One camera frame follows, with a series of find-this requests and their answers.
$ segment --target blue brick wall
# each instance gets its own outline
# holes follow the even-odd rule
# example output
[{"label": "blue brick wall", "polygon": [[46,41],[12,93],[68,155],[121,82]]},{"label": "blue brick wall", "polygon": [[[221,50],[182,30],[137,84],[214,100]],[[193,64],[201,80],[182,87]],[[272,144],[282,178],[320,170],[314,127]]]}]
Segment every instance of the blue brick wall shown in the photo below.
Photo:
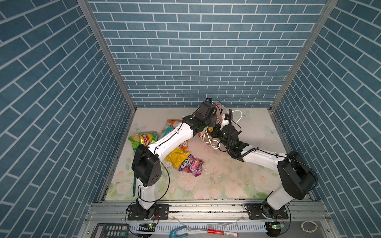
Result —
[{"label": "blue brick wall", "polygon": [[342,237],[380,237],[380,12],[339,0],[275,111]]},{"label": "blue brick wall", "polygon": [[326,0],[97,1],[138,107],[268,107]]},{"label": "blue brick wall", "polygon": [[131,111],[76,0],[0,1],[0,237],[72,237]]}]

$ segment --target robotic arm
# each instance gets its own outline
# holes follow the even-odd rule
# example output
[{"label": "robotic arm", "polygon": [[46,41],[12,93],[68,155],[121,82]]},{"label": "robotic arm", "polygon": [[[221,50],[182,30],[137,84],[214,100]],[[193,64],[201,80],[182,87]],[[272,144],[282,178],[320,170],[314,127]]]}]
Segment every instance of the robotic arm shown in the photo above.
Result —
[{"label": "robotic arm", "polygon": [[232,111],[229,110],[228,115],[221,115],[222,120],[219,119],[221,122],[219,125],[216,124],[216,112],[217,108],[211,100],[204,101],[195,113],[184,117],[182,123],[168,135],[149,146],[140,145],[137,148],[132,170],[140,188],[138,208],[144,219],[152,217],[156,202],[159,200],[155,200],[154,191],[155,183],[161,177],[160,161],[179,144],[192,138],[206,126],[213,127],[211,136],[220,139],[233,159],[278,170],[282,185],[262,202],[261,209],[265,217],[273,218],[285,204],[293,199],[303,199],[315,186],[316,173],[306,165],[300,154],[294,151],[277,154],[244,143],[239,140],[239,133],[232,126]]}]

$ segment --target red marker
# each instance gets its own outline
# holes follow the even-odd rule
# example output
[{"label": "red marker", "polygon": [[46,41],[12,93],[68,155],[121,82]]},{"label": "red marker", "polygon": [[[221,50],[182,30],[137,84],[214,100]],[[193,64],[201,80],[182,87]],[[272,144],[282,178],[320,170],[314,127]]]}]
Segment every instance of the red marker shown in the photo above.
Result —
[{"label": "red marker", "polygon": [[226,232],[226,231],[222,231],[222,230],[211,230],[211,229],[208,229],[208,233],[211,233],[211,234],[217,234],[217,235],[228,235],[228,236],[233,236],[233,237],[238,237],[238,233],[236,232]]}]

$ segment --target green chip bag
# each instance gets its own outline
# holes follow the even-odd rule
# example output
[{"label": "green chip bag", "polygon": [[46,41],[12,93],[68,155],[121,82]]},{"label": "green chip bag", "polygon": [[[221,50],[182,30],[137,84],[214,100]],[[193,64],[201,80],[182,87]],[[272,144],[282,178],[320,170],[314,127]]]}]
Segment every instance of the green chip bag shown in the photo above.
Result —
[{"label": "green chip bag", "polygon": [[145,146],[155,143],[157,141],[157,134],[154,131],[141,132],[139,134],[133,134],[128,138],[131,141],[132,149],[136,152],[136,148],[143,144]]}]

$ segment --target white cable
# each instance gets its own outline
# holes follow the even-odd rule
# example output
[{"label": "white cable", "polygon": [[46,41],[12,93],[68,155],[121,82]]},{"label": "white cable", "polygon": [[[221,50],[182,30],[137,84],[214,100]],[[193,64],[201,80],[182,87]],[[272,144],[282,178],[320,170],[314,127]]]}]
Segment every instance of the white cable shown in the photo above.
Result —
[{"label": "white cable", "polygon": [[[208,140],[209,140],[209,141],[207,141],[207,142],[205,142],[205,135],[208,136]],[[209,144],[213,147],[213,149],[218,149],[219,146],[220,146],[219,141],[216,141],[216,140],[210,140],[209,135],[208,135],[208,129],[206,129],[204,135],[202,135],[202,141],[203,141],[205,144],[208,144],[208,143],[209,143]],[[215,141],[215,142],[218,143],[218,147],[217,147],[217,148],[215,148],[215,146],[212,144],[213,141]]]},{"label": "white cable", "polygon": [[[309,223],[314,224],[314,225],[315,225],[315,228],[314,228],[313,230],[306,230],[306,229],[304,229],[303,225],[304,225],[306,222],[309,222]],[[304,232],[312,233],[312,232],[315,232],[315,231],[317,230],[318,225],[317,225],[315,222],[311,221],[311,220],[307,220],[307,221],[305,221],[305,222],[302,222],[302,224],[300,225],[300,227],[302,228],[302,230],[303,230]]]},{"label": "white cable", "polygon": [[233,112],[240,112],[241,113],[241,117],[238,119],[238,121],[236,121],[236,122],[239,122],[239,120],[241,120],[241,118],[243,116],[242,112],[240,110],[234,110]]}]

